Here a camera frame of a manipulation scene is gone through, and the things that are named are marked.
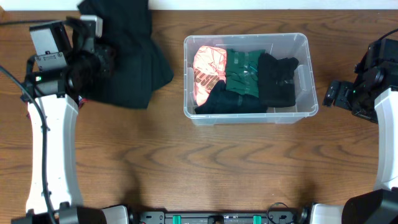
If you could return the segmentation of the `large black garment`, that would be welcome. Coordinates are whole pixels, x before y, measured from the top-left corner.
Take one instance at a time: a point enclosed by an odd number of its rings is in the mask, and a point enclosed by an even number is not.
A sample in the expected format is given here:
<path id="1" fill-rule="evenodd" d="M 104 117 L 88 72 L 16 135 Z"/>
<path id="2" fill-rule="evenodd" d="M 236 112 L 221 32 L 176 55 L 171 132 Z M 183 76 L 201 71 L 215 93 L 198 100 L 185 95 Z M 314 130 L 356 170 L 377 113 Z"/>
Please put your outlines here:
<path id="1" fill-rule="evenodd" d="M 83 97 L 130 109 L 146 109 L 152 93 L 170 83 L 174 73 L 152 40 L 148 0 L 88 0 L 81 14 L 103 20 L 100 43 L 116 51 L 113 76 L 95 81 Z"/>

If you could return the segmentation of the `black cloth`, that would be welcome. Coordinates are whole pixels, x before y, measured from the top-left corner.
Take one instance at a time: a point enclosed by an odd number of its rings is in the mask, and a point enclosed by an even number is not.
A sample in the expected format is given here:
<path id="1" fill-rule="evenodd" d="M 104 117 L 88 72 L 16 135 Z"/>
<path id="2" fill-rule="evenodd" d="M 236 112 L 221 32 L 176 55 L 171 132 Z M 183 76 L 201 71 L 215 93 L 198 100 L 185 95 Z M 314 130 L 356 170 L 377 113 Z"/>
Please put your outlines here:
<path id="1" fill-rule="evenodd" d="M 272 108 L 295 106 L 294 71 L 299 61 L 295 58 L 276 59 L 269 53 L 258 58 L 258 89 L 261 105 Z"/>

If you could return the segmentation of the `dark green cloth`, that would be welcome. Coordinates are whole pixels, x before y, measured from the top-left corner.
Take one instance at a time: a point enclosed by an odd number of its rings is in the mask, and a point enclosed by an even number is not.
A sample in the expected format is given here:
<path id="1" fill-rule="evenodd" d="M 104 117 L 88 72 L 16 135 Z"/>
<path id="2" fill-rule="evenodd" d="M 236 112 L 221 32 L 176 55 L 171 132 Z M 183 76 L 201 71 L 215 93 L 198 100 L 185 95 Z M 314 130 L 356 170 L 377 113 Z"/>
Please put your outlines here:
<path id="1" fill-rule="evenodd" d="M 238 52 L 227 49 L 226 89 L 240 95 L 259 97 L 258 60 L 265 50 Z"/>

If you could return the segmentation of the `clear plastic storage bin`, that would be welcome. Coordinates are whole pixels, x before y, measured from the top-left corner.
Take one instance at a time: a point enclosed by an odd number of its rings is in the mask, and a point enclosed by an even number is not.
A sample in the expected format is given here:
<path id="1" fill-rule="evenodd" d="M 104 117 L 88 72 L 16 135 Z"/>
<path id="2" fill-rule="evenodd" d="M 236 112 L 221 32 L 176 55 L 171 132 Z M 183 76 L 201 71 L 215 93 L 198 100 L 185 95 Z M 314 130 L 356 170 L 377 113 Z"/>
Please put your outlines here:
<path id="1" fill-rule="evenodd" d="M 269 108 L 266 113 L 252 114 L 199 114 L 194 100 L 194 56 L 203 45 L 239 52 L 265 50 L 277 59 L 295 57 L 298 67 L 294 71 L 295 105 L 287 108 Z M 318 100 L 313 76 L 310 47 L 302 33 L 190 35 L 183 42 L 184 48 L 184 98 L 183 111 L 196 126 L 239 123 L 293 124 L 302 118 L 316 115 Z"/>

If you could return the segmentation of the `pink printed shirt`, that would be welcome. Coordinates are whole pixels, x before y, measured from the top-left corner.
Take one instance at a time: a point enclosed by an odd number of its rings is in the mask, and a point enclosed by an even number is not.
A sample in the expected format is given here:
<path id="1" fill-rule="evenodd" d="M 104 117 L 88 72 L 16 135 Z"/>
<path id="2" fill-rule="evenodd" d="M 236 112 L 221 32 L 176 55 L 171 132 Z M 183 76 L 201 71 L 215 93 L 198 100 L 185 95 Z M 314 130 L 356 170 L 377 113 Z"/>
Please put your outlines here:
<path id="1" fill-rule="evenodd" d="M 218 81 L 226 82 L 227 51 L 219 47 L 201 46 L 194 56 L 194 99 L 201 106 Z"/>

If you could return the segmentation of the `dark navy garment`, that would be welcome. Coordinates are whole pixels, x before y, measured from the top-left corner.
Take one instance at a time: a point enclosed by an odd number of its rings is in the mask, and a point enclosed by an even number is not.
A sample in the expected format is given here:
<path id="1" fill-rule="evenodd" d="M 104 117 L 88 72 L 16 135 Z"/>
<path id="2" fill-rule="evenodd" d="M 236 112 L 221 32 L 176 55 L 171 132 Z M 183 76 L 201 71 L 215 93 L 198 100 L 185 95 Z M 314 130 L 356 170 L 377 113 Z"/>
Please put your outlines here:
<path id="1" fill-rule="evenodd" d="M 204 104 L 195 108 L 196 114 L 266 113 L 268 107 L 252 95 L 240 95 L 226 89 L 224 81 L 218 81 Z"/>

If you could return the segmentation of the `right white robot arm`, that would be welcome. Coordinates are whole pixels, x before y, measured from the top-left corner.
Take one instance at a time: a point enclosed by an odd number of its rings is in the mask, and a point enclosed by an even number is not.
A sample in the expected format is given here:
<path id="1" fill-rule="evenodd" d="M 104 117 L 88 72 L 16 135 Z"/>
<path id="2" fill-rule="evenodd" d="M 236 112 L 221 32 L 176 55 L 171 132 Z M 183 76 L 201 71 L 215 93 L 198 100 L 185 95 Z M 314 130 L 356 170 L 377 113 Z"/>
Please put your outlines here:
<path id="1" fill-rule="evenodd" d="M 378 126 L 379 149 L 373 191 L 343 206 L 314 203 L 308 223 L 397 223 L 397 41 L 381 37 L 355 66 L 355 81 L 334 80 L 323 100 Z"/>

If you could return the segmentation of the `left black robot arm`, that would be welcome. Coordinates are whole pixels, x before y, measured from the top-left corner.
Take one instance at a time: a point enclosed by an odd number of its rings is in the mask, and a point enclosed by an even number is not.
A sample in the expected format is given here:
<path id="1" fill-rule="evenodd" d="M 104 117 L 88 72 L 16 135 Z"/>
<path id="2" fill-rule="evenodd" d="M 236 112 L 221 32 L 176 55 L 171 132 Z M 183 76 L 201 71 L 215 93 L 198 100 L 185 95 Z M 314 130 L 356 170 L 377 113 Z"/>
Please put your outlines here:
<path id="1" fill-rule="evenodd" d="M 129 223 L 126 206 L 84 206 L 75 161 L 81 94 L 113 74 L 115 51 L 99 43 L 103 21 L 94 15 L 29 29 L 35 54 L 27 61 L 22 100 L 32 124 L 32 182 L 26 215 L 16 223 Z"/>

